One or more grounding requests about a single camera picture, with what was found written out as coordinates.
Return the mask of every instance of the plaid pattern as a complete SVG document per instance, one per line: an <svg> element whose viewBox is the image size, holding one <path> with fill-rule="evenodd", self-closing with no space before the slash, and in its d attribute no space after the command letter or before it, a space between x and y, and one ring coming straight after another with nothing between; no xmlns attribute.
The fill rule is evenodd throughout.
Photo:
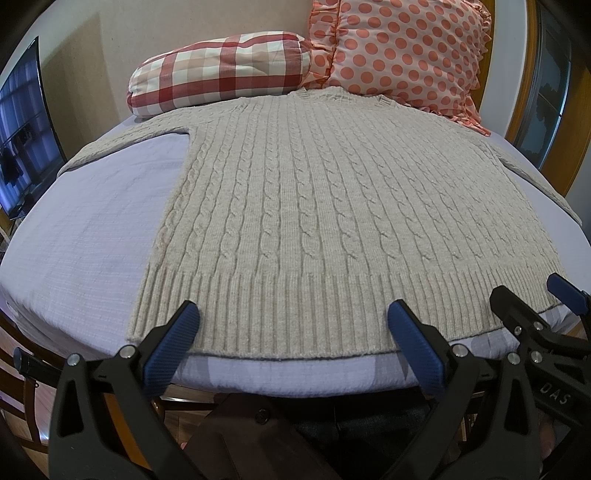
<svg viewBox="0 0 591 480"><path fill-rule="evenodd" d="M129 80L127 104L143 118L238 97L281 95L310 69L310 43L289 32L202 41L152 57Z"/></svg>

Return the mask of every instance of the mattress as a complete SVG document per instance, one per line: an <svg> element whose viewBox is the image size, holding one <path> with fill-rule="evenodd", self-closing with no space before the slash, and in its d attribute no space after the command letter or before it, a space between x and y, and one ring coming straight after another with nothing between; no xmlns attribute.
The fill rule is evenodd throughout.
<svg viewBox="0 0 591 480"><path fill-rule="evenodd" d="M129 118L113 131L138 122ZM539 174L493 134L490 142ZM125 331L164 205L188 136L168 134L62 175L18 228L0 265L0 291L27 336L64 356L113 355ZM534 186L507 171L527 195L570 279L591 289L591 247L578 224ZM544 313L555 329L576 318L564 306ZM499 357L517 342L506 329L459 340ZM257 361L189 355L174 382L209 391L315 397L404 388L416 379L399 353L346 359Z"/></svg>

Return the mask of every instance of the flat screen tv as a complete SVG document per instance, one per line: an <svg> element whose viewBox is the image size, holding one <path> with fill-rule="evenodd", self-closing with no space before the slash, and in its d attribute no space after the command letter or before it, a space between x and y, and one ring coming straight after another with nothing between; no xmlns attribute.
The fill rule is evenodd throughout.
<svg viewBox="0 0 591 480"><path fill-rule="evenodd" d="M9 218L28 213L65 161L45 102L37 37L0 89L0 205Z"/></svg>

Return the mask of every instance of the ribbed hem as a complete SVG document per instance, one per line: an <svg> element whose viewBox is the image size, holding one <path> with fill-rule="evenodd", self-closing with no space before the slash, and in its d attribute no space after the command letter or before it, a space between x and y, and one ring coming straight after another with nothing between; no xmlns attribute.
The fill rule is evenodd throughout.
<svg viewBox="0 0 591 480"><path fill-rule="evenodd" d="M202 320L193 352L269 359L392 352L396 346L386 323L390 302L404 299L421 321L451 341L502 327L489 307L498 285L537 312L558 305L545 289L554 271L561 267L544 260L432 275L195 274L150 265L128 336L143 339L190 299Z"/></svg>

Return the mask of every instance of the blue gripper pad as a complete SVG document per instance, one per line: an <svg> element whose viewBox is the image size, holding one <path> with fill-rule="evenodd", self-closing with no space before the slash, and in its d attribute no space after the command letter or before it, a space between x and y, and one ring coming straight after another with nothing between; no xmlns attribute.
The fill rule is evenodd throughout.
<svg viewBox="0 0 591 480"><path fill-rule="evenodd" d="M439 399L445 393L446 385L443 363L398 300L388 308L388 328L423 391Z"/></svg>
<svg viewBox="0 0 591 480"><path fill-rule="evenodd" d="M143 392L148 398L164 393L199 331L199 310L192 302L183 303L170 321L173 320L174 324L144 365Z"/></svg>
<svg viewBox="0 0 591 480"><path fill-rule="evenodd" d="M587 315L589 306L585 295L572 283L557 273L552 273L546 281L548 291L564 303L575 315Z"/></svg>

